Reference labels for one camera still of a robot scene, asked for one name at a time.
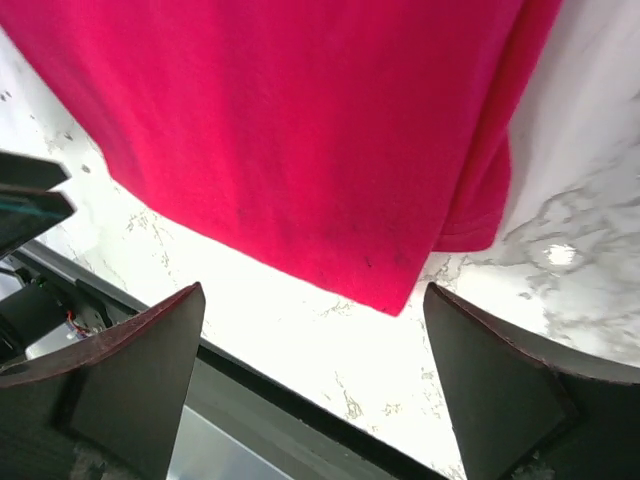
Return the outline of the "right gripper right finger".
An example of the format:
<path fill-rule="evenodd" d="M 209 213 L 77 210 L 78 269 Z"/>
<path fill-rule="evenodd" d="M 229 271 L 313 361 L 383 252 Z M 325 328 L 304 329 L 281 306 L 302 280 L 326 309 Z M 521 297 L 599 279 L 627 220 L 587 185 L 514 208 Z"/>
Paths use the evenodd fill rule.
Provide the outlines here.
<path fill-rule="evenodd" d="M 434 283 L 423 309 L 468 478 L 638 478 L 638 368 L 532 333 Z"/>

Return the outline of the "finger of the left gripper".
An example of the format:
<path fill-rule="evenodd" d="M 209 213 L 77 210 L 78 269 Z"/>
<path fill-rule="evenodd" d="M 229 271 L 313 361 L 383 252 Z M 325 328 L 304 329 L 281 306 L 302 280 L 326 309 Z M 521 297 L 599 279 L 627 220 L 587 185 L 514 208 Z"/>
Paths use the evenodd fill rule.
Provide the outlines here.
<path fill-rule="evenodd" d="M 71 217 L 75 207 L 60 192 L 1 190 L 1 258 Z"/>
<path fill-rule="evenodd" d="M 2 151 L 0 181 L 2 186 L 48 191 L 70 178 L 59 163 Z"/>

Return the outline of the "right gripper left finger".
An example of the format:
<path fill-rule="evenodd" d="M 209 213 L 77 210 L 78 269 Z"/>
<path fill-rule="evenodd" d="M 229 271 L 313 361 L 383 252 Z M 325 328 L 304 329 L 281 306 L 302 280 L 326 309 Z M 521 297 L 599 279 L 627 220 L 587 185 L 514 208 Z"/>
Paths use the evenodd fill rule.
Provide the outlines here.
<path fill-rule="evenodd" d="M 165 478 L 204 310 L 194 283 L 97 335 L 2 368 L 2 478 Z"/>

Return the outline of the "red t-shirt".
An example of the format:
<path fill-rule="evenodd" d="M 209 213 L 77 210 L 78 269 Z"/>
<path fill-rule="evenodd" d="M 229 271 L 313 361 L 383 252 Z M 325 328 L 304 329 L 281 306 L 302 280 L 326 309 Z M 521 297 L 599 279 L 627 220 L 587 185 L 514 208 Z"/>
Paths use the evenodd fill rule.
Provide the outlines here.
<path fill-rule="evenodd" d="M 490 247 L 557 1 L 5 1 L 1 25 L 151 209 L 396 315 Z"/>

